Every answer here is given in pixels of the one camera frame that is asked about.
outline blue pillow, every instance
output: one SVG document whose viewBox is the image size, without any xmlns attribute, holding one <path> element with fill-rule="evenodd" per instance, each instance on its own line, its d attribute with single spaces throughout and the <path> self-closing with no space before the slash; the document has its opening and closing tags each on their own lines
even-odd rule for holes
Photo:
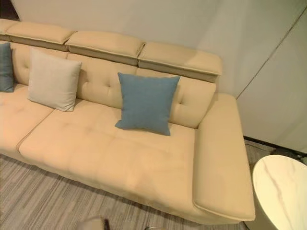
<svg viewBox="0 0 307 230">
<path fill-rule="evenodd" d="M 143 128 L 170 136 L 169 113 L 180 77 L 154 78 L 118 73 L 123 106 L 116 127 Z"/>
<path fill-rule="evenodd" d="M 0 44 L 0 91 L 13 92 L 14 88 L 11 44 Z"/>
</svg>

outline sofa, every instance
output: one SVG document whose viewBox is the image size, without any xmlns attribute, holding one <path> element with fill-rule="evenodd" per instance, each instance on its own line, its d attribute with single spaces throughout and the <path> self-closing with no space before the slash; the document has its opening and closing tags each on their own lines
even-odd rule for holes
<svg viewBox="0 0 307 230">
<path fill-rule="evenodd" d="M 247 153 L 233 96 L 216 92 L 214 54 L 100 31 L 0 19 L 12 49 L 14 92 L 0 92 L 0 153 L 199 224 L 255 218 Z M 28 100 L 30 48 L 82 62 L 76 105 Z M 114 126 L 117 73 L 181 76 L 171 136 Z"/>
</svg>

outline white wall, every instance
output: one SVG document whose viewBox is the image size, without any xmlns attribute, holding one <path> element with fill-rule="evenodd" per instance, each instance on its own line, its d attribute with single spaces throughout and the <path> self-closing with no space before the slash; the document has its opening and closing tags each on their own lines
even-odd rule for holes
<svg viewBox="0 0 307 230">
<path fill-rule="evenodd" d="M 307 153 L 307 10 L 237 102 L 246 136 Z"/>
<path fill-rule="evenodd" d="M 238 96 L 307 0 L 12 0 L 22 21 L 104 30 L 222 57 L 218 90 Z"/>
</svg>

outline marble side table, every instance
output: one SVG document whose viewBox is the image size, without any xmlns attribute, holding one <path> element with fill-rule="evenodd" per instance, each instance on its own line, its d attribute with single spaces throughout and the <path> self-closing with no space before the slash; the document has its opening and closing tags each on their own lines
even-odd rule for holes
<svg viewBox="0 0 307 230">
<path fill-rule="evenodd" d="M 250 230 L 307 230 L 307 166 L 285 156 L 260 159 L 253 170 L 256 219 Z"/>
</svg>

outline throw pillow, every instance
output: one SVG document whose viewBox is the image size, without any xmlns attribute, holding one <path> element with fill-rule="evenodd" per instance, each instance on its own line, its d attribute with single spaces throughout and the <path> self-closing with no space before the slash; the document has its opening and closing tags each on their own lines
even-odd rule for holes
<svg viewBox="0 0 307 230">
<path fill-rule="evenodd" d="M 13 92 L 14 77 L 11 44 L 0 44 L 0 91 Z"/>
<path fill-rule="evenodd" d="M 118 73 L 123 99 L 122 129 L 143 128 L 170 136 L 168 119 L 180 77 L 155 78 Z"/>
<path fill-rule="evenodd" d="M 72 111 L 81 64 L 32 48 L 28 99 L 61 111 Z"/>
</svg>

